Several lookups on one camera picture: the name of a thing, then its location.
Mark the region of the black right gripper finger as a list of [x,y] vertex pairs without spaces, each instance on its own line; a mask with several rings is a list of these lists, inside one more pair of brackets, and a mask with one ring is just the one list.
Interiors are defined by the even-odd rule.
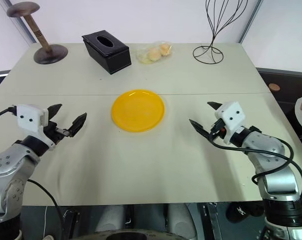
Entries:
[[210,143],[213,141],[213,133],[211,131],[206,131],[201,124],[192,119],[189,119],[189,122],[191,123],[195,131],[198,132],[202,137],[207,139]]
[[222,103],[218,103],[218,102],[214,102],[214,101],[208,101],[207,104],[213,108],[215,111],[217,111],[218,109],[220,109],[222,107]]

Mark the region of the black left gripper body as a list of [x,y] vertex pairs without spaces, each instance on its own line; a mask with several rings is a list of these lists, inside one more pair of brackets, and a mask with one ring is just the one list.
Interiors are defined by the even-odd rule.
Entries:
[[44,134],[57,145],[64,137],[71,137],[70,132],[67,129],[61,129],[57,127],[57,123],[49,121],[48,125],[44,127]]

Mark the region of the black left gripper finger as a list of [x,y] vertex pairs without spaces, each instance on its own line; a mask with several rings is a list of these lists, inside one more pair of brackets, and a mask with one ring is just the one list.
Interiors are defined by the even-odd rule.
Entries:
[[62,104],[59,103],[59,104],[51,105],[47,108],[47,110],[48,110],[48,121],[50,121],[58,113],[58,111],[60,110],[61,107],[62,107]]
[[69,132],[69,137],[74,137],[80,129],[83,127],[87,118],[87,113],[79,115],[73,122],[71,127],[67,130]]

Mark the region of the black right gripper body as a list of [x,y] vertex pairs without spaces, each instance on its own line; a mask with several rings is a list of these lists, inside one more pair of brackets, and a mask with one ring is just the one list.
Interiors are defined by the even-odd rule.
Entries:
[[226,124],[222,119],[218,119],[210,130],[210,139],[214,141],[217,138],[224,139],[227,133]]

